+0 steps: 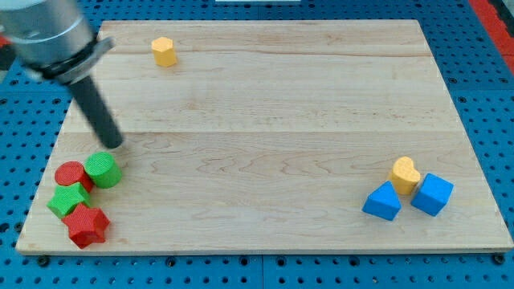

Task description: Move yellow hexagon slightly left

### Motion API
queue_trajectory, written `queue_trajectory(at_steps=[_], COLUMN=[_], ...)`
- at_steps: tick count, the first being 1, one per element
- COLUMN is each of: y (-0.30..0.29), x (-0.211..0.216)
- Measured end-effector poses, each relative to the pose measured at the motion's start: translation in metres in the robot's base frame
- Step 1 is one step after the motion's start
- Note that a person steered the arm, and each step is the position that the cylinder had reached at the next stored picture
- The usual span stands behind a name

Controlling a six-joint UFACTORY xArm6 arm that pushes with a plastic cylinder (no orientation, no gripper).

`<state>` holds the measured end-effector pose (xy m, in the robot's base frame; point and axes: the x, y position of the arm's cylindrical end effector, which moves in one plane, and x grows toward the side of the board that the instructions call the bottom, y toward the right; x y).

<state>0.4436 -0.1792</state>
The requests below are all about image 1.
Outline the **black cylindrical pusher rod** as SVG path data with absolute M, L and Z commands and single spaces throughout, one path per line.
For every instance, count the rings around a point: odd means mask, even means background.
M 119 147 L 124 138 L 90 76 L 67 86 L 92 130 L 107 149 Z

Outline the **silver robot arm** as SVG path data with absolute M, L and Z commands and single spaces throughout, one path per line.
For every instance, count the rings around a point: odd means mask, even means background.
M 122 144 L 123 135 L 91 77 L 114 43 L 97 38 L 77 2 L 1 0 L 1 34 L 13 43 L 27 72 L 68 89 L 105 148 Z

